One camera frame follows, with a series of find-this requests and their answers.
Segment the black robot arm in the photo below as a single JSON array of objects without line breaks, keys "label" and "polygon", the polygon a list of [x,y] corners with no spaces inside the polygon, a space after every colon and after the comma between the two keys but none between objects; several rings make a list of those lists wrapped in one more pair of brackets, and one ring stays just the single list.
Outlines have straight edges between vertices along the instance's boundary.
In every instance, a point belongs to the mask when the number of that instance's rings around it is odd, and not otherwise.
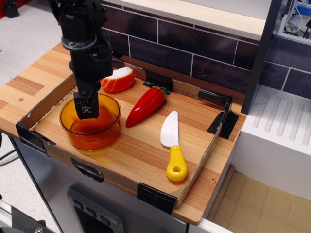
[{"label": "black robot arm", "polygon": [[100,81],[112,75],[110,35],[102,29],[107,9],[98,0],[51,0],[49,5],[61,27],[61,43],[70,52],[69,68],[77,84],[77,116],[96,119]]}]

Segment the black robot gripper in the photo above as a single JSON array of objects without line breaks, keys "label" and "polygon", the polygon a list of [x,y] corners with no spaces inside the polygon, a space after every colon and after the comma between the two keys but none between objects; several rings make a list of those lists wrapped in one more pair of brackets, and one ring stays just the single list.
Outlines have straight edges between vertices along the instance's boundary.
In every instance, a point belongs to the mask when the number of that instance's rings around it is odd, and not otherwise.
[{"label": "black robot gripper", "polygon": [[72,70],[77,92],[74,106],[79,119],[99,117],[98,91],[100,80],[112,75],[112,47],[110,34],[98,31],[87,42],[69,42]]}]

